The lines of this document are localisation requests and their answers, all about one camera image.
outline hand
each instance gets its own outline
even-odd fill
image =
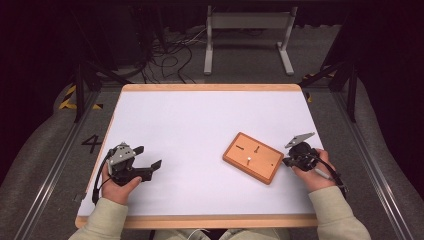
[[[107,164],[102,169],[102,181],[109,179]],[[119,186],[112,179],[107,180],[102,186],[102,197],[121,205],[127,205],[128,196],[140,184],[141,177],[133,178],[124,186]]]
[[[328,152],[327,151],[322,150],[322,149],[315,149],[315,150],[318,152],[319,157],[324,162],[328,163],[331,166],[331,168],[336,170],[328,159]],[[328,171],[328,169],[321,162],[318,162],[318,164],[315,168],[318,168],[319,170],[326,173],[328,176],[331,176],[330,171]],[[316,191],[316,190],[319,190],[319,189],[322,189],[322,188],[326,188],[326,187],[336,186],[335,182],[333,182],[329,179],[325,179],[324,177],[319,175],[317,172],[315,172],[315,170],[310,170],[308,172],[304,172],[304,171],[302,171],[301,169],[299,169],[298,167],[295,167],[295,166],[292,167],[292,169],[293,169],[294,173],[305,182],[306,187],[308,188],[308,190],[310,192],[313,192],[313,191]]]

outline dark curtain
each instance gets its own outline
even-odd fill
[[[49,6],[21,1],[0,6],[0,183],[26,139],[51,116],[57,95],[70,80],[71,62]]]
[[[357,68],[390,152],[424,199],[424,163],[417,155],[424,139],[422,6],[375,1],[374,14],[383,22]]]

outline cable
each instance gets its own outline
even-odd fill
[[[97,171],[97,176],[96,176],[96,181],[94,182],[94,187],[93,187],[93,196],[91,197],[91,201],[94,203],[94,205],[96,205],[97,204],[97,202],[99,201],[99,198],[100,198],[100,188],[103,186],[103,184],[105,183],[105,182],[107,182],[108,180],[106,180],[105,182],[103,182],[102,183],[102,185],[100,185],[100,187],[99,188],[97,188],[97,185],[98,185],[98,183],[99,183],[99,178],[100,178],[100,175],[101,175],[101,173],[102,173],[102,171],[103,171],[103,167],[104,167],[104,165],[105,165],[105,163],[106,163],[106,160],[108,159],[108,158],[110,158],[111,156],[113,155],[113,150],[111,149],[111,150],[109,150],[108,151],[108,153],[106,154],[106,157],[103,159],[103,161],[102,161],[102,163],[100,164],[100,168],[99,168],[99,170]]]
[[[296,153],[296,155],[298,156],[304,156],[304,157],[310,157],[312,159],[317,160],[318,162],[322,163],[327,170],[330,172],[331,174],[331,179],[329,179],[330,181],[333,181],[336,183],[336,185],[339,187],[340,191],[343,194],[343,197],[346,199],[346,194],[349,191],[347,186],[343,183],[342,179],[340,178],[340,174],[337,173],[328,163],[324,162],[324,160],[322,160],[320,157],[318,156],[314,156],[314,155],[310,155],[310,154],[305,154],[305,153]]]

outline person's right hand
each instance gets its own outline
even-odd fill
[[[322,149],[315,149],[315,150],[318,152],[319,157],[324,162],[328,163],[334,170],[336,170],[329,161],[327,151]],[[321,162],[318,162],[315,168],[318,168],[319,170],[326,173],[328,176],[331,176],[330,171],[328,171],[328,169]],[[315,170],[304,172],[295,166],[293,166],[292,169],[294,173],[305,182],[306,187],[308,188],[310,192],[313,192],[322,188],[326,188],[326,187],[336,186],[336,183],[334,181],[325,179],[324,177],[319,175],[317,172],[315,172]]]

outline wooden block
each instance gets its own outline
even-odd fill
[[[270,184],[284,154],[239,132],[223,159],[259,181]]]

